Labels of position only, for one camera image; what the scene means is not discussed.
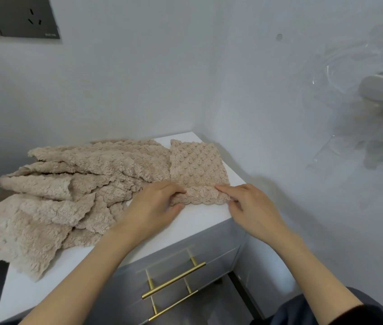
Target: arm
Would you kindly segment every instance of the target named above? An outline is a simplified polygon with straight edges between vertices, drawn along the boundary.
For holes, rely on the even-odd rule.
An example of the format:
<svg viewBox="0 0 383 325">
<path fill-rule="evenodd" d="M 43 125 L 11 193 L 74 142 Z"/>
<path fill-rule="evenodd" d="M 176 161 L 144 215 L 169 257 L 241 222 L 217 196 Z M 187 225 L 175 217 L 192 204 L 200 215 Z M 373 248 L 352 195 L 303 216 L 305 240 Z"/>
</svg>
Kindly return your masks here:
<svg viewBox="0 0 383 325">
<path fill-rule="evenodd" d="M 136 195 L 121 221 L 102 236 L 86 258 L 20 324 L 82 324 L 125 256 L 167 227 L 184 208 L 183 204 L 166 208 L 176 192 L 186 191 L 162 181 L 148 185 Z"/>
<path fill-rule="evenodd" d="M 250 235 L 270 245 L 285 262 L 303 291 L 319 325 L 328 325 L 338 316 L 362 305 L 291 232 L 274 203 L 251 184 L 216 188 L 238 202 L 229 202 L 232 218 Z"/>
</svg>

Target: hand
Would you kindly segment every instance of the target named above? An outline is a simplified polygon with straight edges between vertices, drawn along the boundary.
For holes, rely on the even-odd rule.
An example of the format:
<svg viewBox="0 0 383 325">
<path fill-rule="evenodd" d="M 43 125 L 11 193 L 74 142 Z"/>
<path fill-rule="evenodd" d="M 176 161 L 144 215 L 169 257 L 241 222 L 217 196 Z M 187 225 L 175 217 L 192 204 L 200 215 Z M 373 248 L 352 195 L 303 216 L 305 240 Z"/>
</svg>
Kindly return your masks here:
<svg viewBox="0 0 383 325">
<path fill-rule="evenodd" d="M 155 235 L 170 224 L 185 207 L 176 204 L 168 207 L 170 197 L 186 191 L 170 181 L 154 182 L 147 185 L 132 200 L 121 221 L 114 226 L 125 228 L 136 244 Z"/>
<path fill-rule="evenodd" d="M 255 186 L 244 184 L 215 187 L 238 200 L 229 201 L 230 214 L 250 235 L 271 246 L 276 240 L 292 234 L 274 203 Z"/>
</svg>

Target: person's left hand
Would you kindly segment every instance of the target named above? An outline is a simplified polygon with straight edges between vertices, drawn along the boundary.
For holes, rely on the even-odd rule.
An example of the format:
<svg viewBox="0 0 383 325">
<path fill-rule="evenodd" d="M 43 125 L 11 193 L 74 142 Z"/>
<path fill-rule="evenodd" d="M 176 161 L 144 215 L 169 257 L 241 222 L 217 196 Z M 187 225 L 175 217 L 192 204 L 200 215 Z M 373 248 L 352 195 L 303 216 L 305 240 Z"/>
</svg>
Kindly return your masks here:
<svg viewBox="0 0 383 325">
<path fill-rule="evenodd" d="M 133 235 L 136 244 L 155 235 L 170 224 L 185 207 L 184 204 L 169 206 L 169 199 L 175 193 L 186 191 L 170 181 L 154 182 L 138 193 L 122 219 L 114 227 L 122 227 Z"/>
</svg>

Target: metal bar handle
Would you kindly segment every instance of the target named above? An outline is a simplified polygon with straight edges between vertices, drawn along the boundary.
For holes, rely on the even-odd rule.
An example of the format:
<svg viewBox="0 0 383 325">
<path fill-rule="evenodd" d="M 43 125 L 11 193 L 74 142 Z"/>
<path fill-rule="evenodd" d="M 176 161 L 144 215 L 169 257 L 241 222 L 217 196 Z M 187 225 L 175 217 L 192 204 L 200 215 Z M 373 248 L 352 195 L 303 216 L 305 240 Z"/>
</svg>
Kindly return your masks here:
<svg viewBox="0 0 383 325">
<path fill-rule="evenodd" d="M 186 280 L 185 278 L 184 278 L 184 281 L 185 281 L 185 285 L 187 286 L 188 295 L 185 296 L 185 297 L 183 297 L 181 300 L 175 302 L 173 305 L 167 307 L 166 309 L 164 309 L 164 310 L 162 310 L 162 311 L 160 311 L 160 312 L 158 312 L 157 307 L 156 307 L 156 305 L 155 305 L 155 303 L 154 303 L 154 300 L 152 299 L 152 296 L 151 296 L 152 310 L 154 311 L 154 315 L 148 319 L 148 322 L 150 322 L 151 320 L 154 320 L 154 319 L 157 318 L 158 316 L 164 314 L 166 311 L 169 311 L 169 310 L 172 309 L 174 306 L 179 305 L 181 302 L 183 302 L 184 300 L 188 299 L 189 297 L 191 297 L 192 295 L 196 294 L 196 293 L 199 291 L 199 290 L 196 290 L 196 291 L 192 292 L 191 289 L 190 289 L 190 286 L 189 286 L 189 284 L 187 283 L 187 280 Z"/>
<path fill-rule="evenodd" d="M 198 270 L 199 268 L 202 268 L 203 266 L 206 265 L 206 262 L 202 262 L 200 264 L 197 264 L 196 260 L 194 259 L 194 257 L 191 257 L 190 258 L 191 262 L 193 263 L 193 268 L 190 268 L 189 270 L 187 271 L 184 271 L 182 274 L 168 280 L 167 282 L 157 286 L 157 287 L 154 287 L 154 283 L 152 282 L 152 278 L 149 278 L 148 276 L 148 285 L 149 285 L 149 291 L 147 291 L 146 293 L 143 293 L 142 294 L 142 299 L 146 299 L 148 296 L 151 296 L 152 294 L 158 292 L 159 290 L 162 290 L 163 288 L 169 286 L 170 284 L 172 283 L 175 283 L 177 280 L 181 279 L 181 278 L 184 278 L 185 276 L 193 273 L 194 271 Z"/>
</svg>

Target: white tabletop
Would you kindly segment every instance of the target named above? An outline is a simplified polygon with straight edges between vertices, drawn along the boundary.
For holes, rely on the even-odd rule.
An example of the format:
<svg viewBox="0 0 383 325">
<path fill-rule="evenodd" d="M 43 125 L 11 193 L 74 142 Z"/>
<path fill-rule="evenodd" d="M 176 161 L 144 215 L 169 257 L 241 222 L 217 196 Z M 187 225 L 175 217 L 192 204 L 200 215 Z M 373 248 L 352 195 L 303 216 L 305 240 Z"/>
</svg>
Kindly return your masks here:
<svg viewBox="0 0 383 325">
<path fill-rule="evenodd" d="M 170 148 L 170 139 L 201 142 L 193 132 L 155 139 Z M 232 186 L 244 181 L 224 164 Z M 135 248 L 120 266 L 132 263 L 158 250 L 230 218 L 227 205 L 187 205 L 173 223 L 161 233 Z M 28 276 L 9 267 L 0 298 L 0 322 L 21 314 L 45 298 L 92 250 L 92 247 L 72 247 L 56 254 L 44 276 L 33 282 Z"/>
</svg>

